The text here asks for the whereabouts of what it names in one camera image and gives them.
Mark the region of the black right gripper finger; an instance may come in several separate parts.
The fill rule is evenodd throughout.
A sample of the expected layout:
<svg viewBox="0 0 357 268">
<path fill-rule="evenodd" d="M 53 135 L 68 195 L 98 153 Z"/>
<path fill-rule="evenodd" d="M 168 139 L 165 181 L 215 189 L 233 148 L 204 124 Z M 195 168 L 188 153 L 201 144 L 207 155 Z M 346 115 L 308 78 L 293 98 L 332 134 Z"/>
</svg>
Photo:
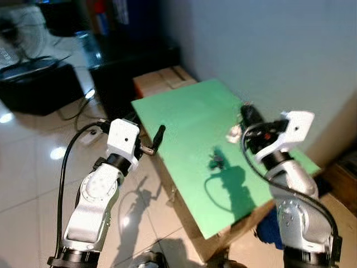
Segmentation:
<svg viewBox="0 0 357 268">
<path fill-rule="evenodd" d="M 243 103 L 240 107 L 240 126 L 248 128 L 260 123 L 264 123 L 264 118 L 257 107 L 249 102 Z"/>
</svg>

